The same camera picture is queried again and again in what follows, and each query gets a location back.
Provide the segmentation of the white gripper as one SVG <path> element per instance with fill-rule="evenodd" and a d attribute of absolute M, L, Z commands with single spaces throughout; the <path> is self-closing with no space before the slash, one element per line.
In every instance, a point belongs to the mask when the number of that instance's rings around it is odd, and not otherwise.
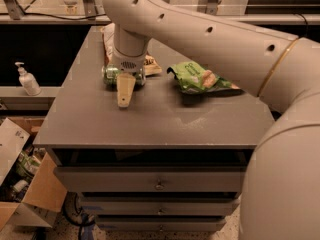
<path fill-rule="evenodd" d="M 138 57 L 117 53 L 112 55 L 110 64 L 119 71 L 129 72 L 117 76 L 117 103 L 120 108 L 127 108 L 130 105 L 136 83 L 135 77 L 130 73 L 138 72 L 143 67 L 144 60 L 144 55 Z"/>

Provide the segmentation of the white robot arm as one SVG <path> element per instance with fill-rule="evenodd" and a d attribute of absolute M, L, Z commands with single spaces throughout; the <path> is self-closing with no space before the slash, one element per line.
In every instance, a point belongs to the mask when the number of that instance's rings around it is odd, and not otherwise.
<path fill-rule="evenodd" d="M 103 7 L 116 25 L 116 65 L 141 67 L 156 39 L 280 112 L 247 167 L 239 240 L 320 240 L 318 43 L 161 0 Z"/>

